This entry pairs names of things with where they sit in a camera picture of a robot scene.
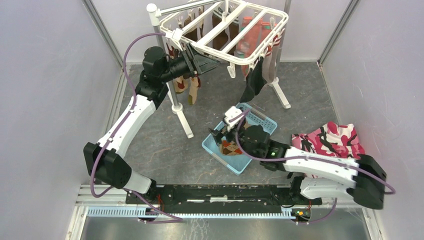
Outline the argyle beige sock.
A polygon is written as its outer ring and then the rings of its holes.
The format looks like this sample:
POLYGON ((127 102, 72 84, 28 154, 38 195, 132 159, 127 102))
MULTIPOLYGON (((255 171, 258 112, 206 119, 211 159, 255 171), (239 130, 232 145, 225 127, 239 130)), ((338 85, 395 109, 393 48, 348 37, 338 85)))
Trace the argyle beige sock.
POLYGON ((240 139, 240 137, 242 137, 242 135, 244 134, 245 131, 245 125, 247 123, 246 120, 243 120, 241 123, 241 126, 239 126, 239 124, 236 124, 226 135, 226 140, 229 142, 234 142, 236 143, 237 140, 240 139))
POLYGON ((219 145, 219 151, 224 156, 238 156, 243 154, 235 142, 229 142, 227 140, 222 140, 221 144, 219 145))

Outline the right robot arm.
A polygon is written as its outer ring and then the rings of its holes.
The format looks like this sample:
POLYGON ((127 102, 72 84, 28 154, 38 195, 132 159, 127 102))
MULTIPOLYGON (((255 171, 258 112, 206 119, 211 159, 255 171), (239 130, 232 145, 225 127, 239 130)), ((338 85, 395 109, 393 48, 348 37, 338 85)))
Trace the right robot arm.
POLYGON ((294 178, 288 196, 295 204, 307 199, 345 198, 369 209, 384 207, 387 174, 370 155, 340 158, 307 152, 272 140, 261 125, 244 128, 224 124, 209 132, 217 145, 224 140, 234 142, 243 155, 271 171, 317 174, 316 179, 294 178))

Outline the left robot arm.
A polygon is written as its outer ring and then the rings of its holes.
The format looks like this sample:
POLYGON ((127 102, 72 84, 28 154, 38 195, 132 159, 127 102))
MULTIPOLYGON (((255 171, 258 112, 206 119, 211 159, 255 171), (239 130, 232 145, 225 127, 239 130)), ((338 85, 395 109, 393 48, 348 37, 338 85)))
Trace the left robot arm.
POLYGON ((145 121, 159 108, 168 94, 167 82, 178 77, 197 77, 220 65, 220 61, 196 51, 191 44, 170 58, 159 46, 148 48, 143 71, 125 112, 96 143, 88 142, 83 155, 89 176, 117 189, 138 192, 145 204, 153 203, 157 190, 153 180, 134 171, 124 160, 130 143, 145 121))

